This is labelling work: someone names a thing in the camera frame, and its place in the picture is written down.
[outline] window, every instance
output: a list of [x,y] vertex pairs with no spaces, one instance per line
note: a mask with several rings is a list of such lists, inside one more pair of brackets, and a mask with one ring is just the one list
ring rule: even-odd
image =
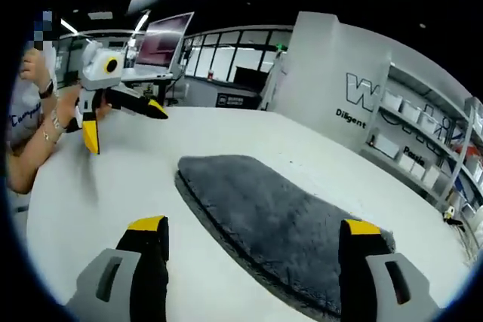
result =
[[191,56],[189,58],[188,66],[186,67],[186,75],[195,75],[196,63],[198,62],[200,47],[193,47]]
[[193,45],[193,46],[199,46],[199,45],[202,45],[202,42],[203,42],[203,37],[204,37],[204,35],[198,35],[197,37],[193,38],[193,43],[192,43],[192,45]]
[[241,36],[242,44],[265,44],[269,33],[260,30],[245,30]]
[[198,68],[196,68],[196,77],[208,77],[211,60],[213,59],[214,48],[203,47],[202,53],[199,56]]
[[267,51],[265,52],[265,56],[263,57],[262,66],[260,67],[260,71],[262,72],[269,72],[273,66],[273,62],[275,61],[276,52]]
[[239,36],[240,32],[222,33],[220,38],[220,44],[236,44]]
[[288,47],[291,36],[292,36],[292,32],[282,32],[282,31],[274,30],[272,32],[272,37],[270,37],[269,44],[270,45],[283,44],[285,47]]
[[193,38],[186,38],[184,40],[184,47],[185,48],[191,47],[191,44],[193,44]]
[[238,48],[232,70],[229,74],[229,82],[233,82],[233,79],[235,78],[236,67],[258,69],[261,57],[262,51],[253,48]]
[[217,48],[217,52],[214,54],[213,67],[211,67],[213,69],[213,79],[226,81],[234,53],[235,47],[230,45]]
[[219,36],[218,33],[208,34],[206,36],[205,44],[204,45],[210,45],[210,44],[215,45],[218,42],[218,36]]

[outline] bracelet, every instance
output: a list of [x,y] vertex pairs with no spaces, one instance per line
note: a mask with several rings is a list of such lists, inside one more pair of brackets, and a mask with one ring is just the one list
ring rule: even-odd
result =
[[58,133],[66,132],[66,129],[60,125],[59,118],[57,117],[57,106],[52,110],[51,113],[51,120],[52,124],[54,124],[54,128]]
[[45,141],[51,141],[51,137],[50,137],[50,136],[48,136],[48,133],[47,133],[47,132],[45,132],[45,130],[42,130],[42,133],[44,134],[44,140],[45,140]]

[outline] white storage box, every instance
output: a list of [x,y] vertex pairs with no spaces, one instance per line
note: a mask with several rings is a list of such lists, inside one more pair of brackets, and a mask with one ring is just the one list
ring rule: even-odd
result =
[[383,95],[383,105],[399,111],[399,107],[401,107],[402,97],[398,96],[397,94],[393,94],[388,90]]
[[444,172],[440,171],[439,178],[436,180],[436,183],[432,187],[432,189],[437,194],[442,194],[449,182],[450,182],[450,177],[446,175]]
[[480,225],[483,222],[483,207],[480,207],[475,215],[468,220],[469,226],[471,227],[471,230],[475,231],[478,225]]
[[465,165],[468,171],[473,175],[475,181],[480,180],[481,174],[483,173],[480,158],[476,155],[471,155],[468,160],[466,160]]
[[473,127],[475,128],[476,133],[481,136],[481,131],[483,130],[483,118],[478,113],[475,113]]
[[395,158],[399,152],[399,146],[381,133],[374,135],[374,148],[388,155],[390,158]]
[[480,250],[483,250],[483,222],[478,225],[478,228],[475,230],[475,238],[476,242],[480,246]]
[[401,152],[395,161],[402,170],[406,170],[409,173],[411,172],[414,165],[414,160],[412,158]]
[[438,122],[425,112],[421,112],[420,119],[417,122],[421,128],[430,134],[434,134],[438,126]]
[[431,165],[426,169],[426,172],[424,173],[423,176],[423,184],[426,185],[428,188],[432,189],[432,187],[436,184],[436,181],[439,178],[439,169]]
[[472,220],[476,215],[475,209],[473,209],[473,207],[469,203],[463,204],[463,206],[461,207],[461,213],[466,218],[466,220]]
[[424,175],[424,167],[419,165],[417,162],[414,163],[413,168],[411,169],[411,174],[418,180],[421,180],[421,178]]
[[408,100],[403,100],[401,113],[409,121],[413,121],[414,123],[416,123],[417,119],[420,117],[421,109],[411,105],[411,102],[409,102]]

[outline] hand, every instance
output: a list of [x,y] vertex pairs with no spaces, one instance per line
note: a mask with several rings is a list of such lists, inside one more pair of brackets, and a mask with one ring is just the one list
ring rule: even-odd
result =
[[45,58],[42,53],[35,49],[29,49],[22,58],[20,78],[32,81],[39,92],[45,92],[51,81],[51,75],[45,66]]
[[70,120],[75,117],[75,103],[80,92],[81,86],[74,86],[57,101],[57,117],[59,118],[60,126],[63,128],[67,128]]
[[96,118],[98,121],[102,120],[109,111],[112,109],[112,105],[106,102],[106,98],[104,96],[105,92],[103,92],[103,98],[100,101],[100,107],[96,109]]
[[[60,126],[66,128],[70,120],[75,117],[75,103],[81,91],[81,86],[76,85],[68,90],[57,101],[57,117],[59,118]],[[106,114],[111,110],[112,106],[106,103],[104,94],[100,101],[100,107],[96,109],[96,118],[98,121],[102,120]]]

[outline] white robot head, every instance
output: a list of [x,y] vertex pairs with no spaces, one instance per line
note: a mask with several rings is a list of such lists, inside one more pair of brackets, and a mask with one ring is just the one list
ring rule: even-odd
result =
[[103,48],[98,41],[91,41],[82,54],[82,87],[98,90],[119,84],[124,57],[124,52]]

